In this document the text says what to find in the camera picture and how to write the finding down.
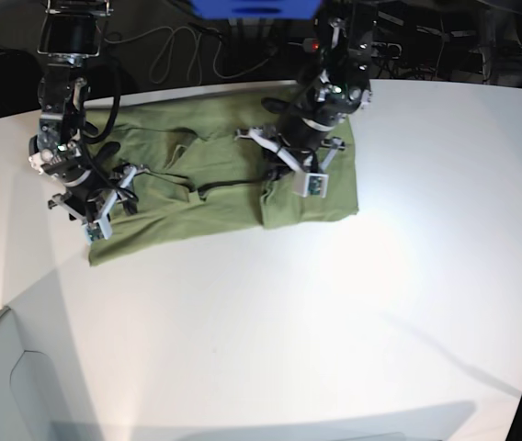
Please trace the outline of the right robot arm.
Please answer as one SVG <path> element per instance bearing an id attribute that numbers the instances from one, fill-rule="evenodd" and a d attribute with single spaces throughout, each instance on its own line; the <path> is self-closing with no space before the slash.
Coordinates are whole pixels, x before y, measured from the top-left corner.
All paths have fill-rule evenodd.
<path id="1" fill-rule="evenodd" d="M 172 173 L 179 150 L 191 139 L 226 138 L 240 124 L 273 122 L 260 95 L 189 97 L 123 107 L 119 70 L 113 104 L 99 127 L 88 120 L 85 61 L 100 53 L 96 24 L 110 14 L 107 1 L 50 1 L 39 52 L 48 58 L 39 85 L 40 120 L 29 144 L 29 162 L 56 180 L 60 208 L 89 231 L 163 218 L 182 209 L 196 189 Z"/>

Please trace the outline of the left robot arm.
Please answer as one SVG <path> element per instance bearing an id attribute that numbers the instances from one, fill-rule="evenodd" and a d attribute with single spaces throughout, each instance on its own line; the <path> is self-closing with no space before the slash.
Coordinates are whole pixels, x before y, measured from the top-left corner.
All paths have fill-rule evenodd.
<path id="1" fill-rule="evenodd" d="M 147 165 L 138 210 L 155 218 L 210 208 L 276 228 L 358 211 L 346 118 L 371 97 L 372 6 L 330 1 L 315 19 L 318 50 L 298 87 L 192 96 L 125 107 L 124 152 Z"/>

